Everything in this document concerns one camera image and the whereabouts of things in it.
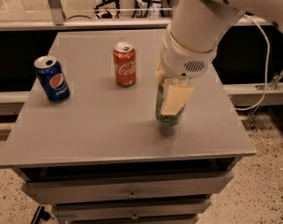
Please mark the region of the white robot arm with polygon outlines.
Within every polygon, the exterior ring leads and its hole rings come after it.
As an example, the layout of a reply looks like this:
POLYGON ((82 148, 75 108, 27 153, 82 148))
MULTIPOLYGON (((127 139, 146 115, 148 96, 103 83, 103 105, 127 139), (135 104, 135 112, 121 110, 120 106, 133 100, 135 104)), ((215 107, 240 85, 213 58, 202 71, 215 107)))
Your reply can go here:
POLYGON ((157 69, 165 84, 162 115, 174 116, 184 107, 192 93, 190 80, 205 73, 220 40, 247 12, 275 24, 283 34, 283 0, 179 0, 157 69))

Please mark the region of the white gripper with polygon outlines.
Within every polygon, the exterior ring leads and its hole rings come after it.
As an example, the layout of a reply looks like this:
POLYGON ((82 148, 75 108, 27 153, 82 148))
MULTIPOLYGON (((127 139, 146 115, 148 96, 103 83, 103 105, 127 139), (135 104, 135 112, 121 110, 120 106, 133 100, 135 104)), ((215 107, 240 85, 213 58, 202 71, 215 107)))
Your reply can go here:
POLYGON ((202 76, 216 54, 216 49, 197 52, 184 48, 172 36, 171 26, 167 26, 163 35, 161 61, 156 68, 156 86, 163 81, 165 74, 170 76, 163 82, 163 115, 174 116, 185 106, 193 92, 190 78, 202 76))

